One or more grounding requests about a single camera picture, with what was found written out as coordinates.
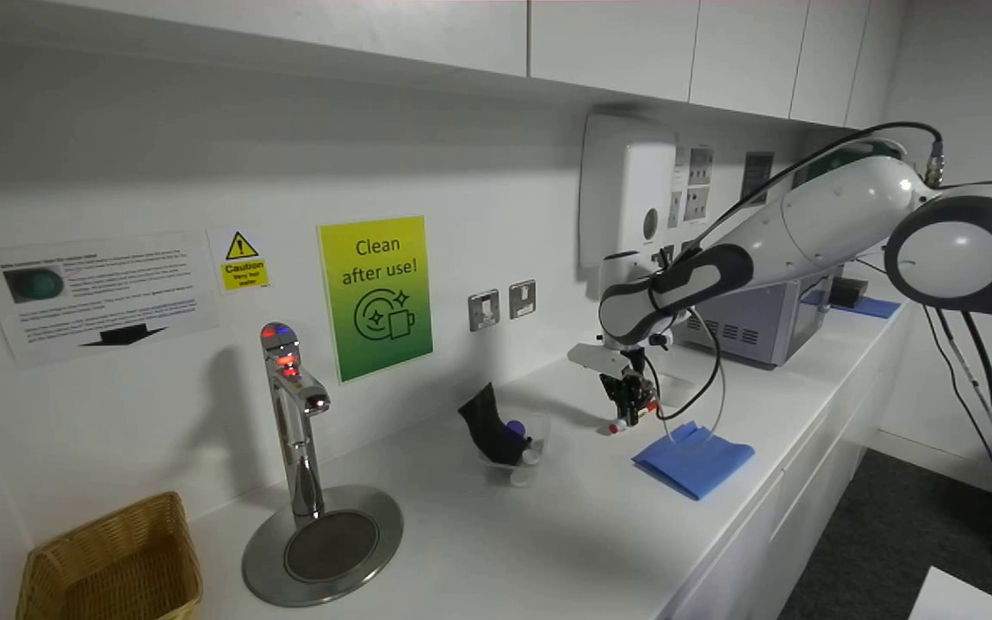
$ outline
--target white wall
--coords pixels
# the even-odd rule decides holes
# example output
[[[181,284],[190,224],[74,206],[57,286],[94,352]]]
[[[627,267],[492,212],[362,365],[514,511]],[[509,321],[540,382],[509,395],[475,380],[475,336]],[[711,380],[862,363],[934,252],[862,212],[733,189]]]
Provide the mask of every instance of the white wall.
[[[992,178],[992,3],[917,0],[903,31],[890,119],[920,119],[948,137],[948,184]],[[927,325],[914,321],[883,448],[992,488],[986,452],[948,388]]]
[[[160,488],[190,516],[278,487],[255,336],[292,321],[335,409],[332,458],[456,407],[486,380],[555,363],[598,336],[575,284],[587,103],[474,100],[210,66],[0,44],[0,247],[203,230],[221,267],[244,230],[267,292],[221,292],[218,325],[127,352],[13,365],[0,337],[0,618],[26,550]],[[718,124],[712,212],[741,186],[746,147],[786,137]],[[337,382],[316,227],[429,216],[435,354]],[[538,281],[540,309],[474,336],[467,297]]]

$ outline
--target warning label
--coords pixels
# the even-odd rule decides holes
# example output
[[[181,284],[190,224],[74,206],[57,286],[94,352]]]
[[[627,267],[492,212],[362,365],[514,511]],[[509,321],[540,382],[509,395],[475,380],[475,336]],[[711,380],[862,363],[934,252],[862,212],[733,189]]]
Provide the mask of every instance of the warning label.
[[[0,247],[0,329],[17,363],[76,357],[210,325],[201,236]]]
[[[231,236],[231,246],[221,267],[221,284],[223,291],[267,291],[268,286],[268,269],[242,230]]]

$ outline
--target blue sponge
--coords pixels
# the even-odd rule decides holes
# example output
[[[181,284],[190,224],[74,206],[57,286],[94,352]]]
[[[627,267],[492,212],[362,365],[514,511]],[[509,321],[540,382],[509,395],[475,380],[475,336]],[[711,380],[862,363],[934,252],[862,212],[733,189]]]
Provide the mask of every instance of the blue sponge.
[[[683,425],[671,432],[671,442],[661,437],[646,448],[634,467],[675,487],[679,493],[702,499],[725,479],[731,479],[748,458],[755,454],[750,444],[731,444],[711,436],[699,425]]]
[[[874,297],[862,297],[851,309],[856,309],[856,315],[864,315],[864,318],[883,318],[883,321],[890,321],[890,318],[900,309],[900,305],[874,299]]]

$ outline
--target electrical outlet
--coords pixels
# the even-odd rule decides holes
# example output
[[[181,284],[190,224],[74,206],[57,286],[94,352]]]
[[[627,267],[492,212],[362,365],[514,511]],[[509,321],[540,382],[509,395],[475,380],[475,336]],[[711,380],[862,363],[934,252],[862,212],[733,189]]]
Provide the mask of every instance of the electrical outlet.
[[[507,291],[507,315],[518,321],[523,315],[533,315],[538,309],[538,286],[533,281],[523,281],[523,284],[514,284]]]
[[[470,332],[486,332],[500,325],[500,291],[470,297]]]

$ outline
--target white robotic arm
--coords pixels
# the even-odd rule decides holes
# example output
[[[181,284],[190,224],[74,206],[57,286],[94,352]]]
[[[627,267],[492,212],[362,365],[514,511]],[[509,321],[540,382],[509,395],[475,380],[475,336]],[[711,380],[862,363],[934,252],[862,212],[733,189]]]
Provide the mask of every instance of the white robotic arm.
[[[661,275],[610,286],[600,299],[602,336],[637,344],[699,299],[836,267],[883,243],[927,197],[920,175],[890,157],[834,168],[758,206],[712,247],[683,256]]]
[[[774,286],[886,246],[890,281],[917,305],[992,315],[992,184],[934,189],[896,157],[864,157],[755,206],[711,247],[683,252],[655,275],[618,284],[600,299],[602,344],[575,344],[622,422],[637,422],[650,388],[642,344],[683,309]]]

